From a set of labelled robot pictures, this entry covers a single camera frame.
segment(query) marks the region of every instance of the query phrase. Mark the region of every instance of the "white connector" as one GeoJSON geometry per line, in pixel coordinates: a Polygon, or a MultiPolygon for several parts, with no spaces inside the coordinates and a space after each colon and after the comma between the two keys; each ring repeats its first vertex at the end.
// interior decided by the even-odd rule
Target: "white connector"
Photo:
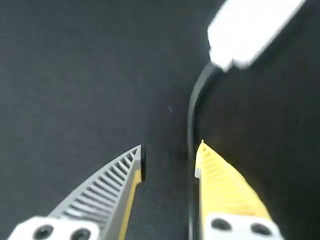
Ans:
{"type": "Polygon", "coordinates": [[[210,60],[248,68],[306,0],[227,0],[208,27],[210,60]]]}

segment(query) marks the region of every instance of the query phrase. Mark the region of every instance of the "screw hole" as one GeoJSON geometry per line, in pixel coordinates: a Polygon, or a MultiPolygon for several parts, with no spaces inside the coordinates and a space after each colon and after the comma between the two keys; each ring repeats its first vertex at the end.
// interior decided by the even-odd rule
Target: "screw hole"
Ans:
{"type": "Polygon", "coordinates": [[[228,223],[226,220],[223,220],[222,218],[216,218],[211,222],[211,226],[214,229],[219,229],[223,231],[230,231],[232,230],[232,227],[230,223],[228,223]]]}
{"type": "Polygon", "coordinates": [[[265,225],[262,225],[260,223],[254,223],[251,225],[251,231],[255,234],[260,234],[260,235],[265,235],[265,236],[270,236],[271,231],[268,227],[265,225]]]}
{"type": "Polygon", "coordinates": [[[88,229],[80,228],[72,234],[71,240],[88,240],[90,235],[91,233],[88,229]]]}
{"type": "Polygon", "coordinates": [[[51,225],[43,225],[39,227],[33,234],[35,240],[44,240],[50,237],[54,228],[51,225]]]}

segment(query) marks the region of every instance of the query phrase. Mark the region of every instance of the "black surface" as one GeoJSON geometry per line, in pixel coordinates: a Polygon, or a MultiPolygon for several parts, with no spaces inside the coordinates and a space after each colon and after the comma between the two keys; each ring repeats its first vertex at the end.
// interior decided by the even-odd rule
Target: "black surface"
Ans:
{"type": "MultiPolygon", "coordinates": [[[[185,239],[188,101],[221,2],[0,2],[0,238],[142,143],[127,238],[185,239]]],[[[318,7],[272,61],[232,69],[199,116],[290,240],[318,236],[318,7]]]]}

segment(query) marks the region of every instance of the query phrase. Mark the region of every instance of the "dark gray background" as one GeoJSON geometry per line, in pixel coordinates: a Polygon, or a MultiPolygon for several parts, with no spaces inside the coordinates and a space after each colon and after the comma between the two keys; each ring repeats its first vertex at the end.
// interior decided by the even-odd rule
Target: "dark gray background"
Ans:
{"type": "MultiPolygon", "coordinates": [[[[141,143],[127,238],[186,238],[188,101],[222,2],[0,1],[1,239],[141,143]]],[[[318,239],[318,9],[272,60],[232,69],[198,121],[288,240],[318,239]]]]}

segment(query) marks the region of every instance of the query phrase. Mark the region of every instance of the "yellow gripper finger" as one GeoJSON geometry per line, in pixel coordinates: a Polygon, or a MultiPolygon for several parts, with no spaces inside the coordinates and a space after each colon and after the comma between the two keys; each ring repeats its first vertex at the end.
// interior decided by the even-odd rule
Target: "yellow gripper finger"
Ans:
{"type": "Polygon", "coordinates": [[[265,205],[245,178],[204,141],[196,153],[195,177],[200,179],[202,222],[212,213],[271,220],[265,205]]]}

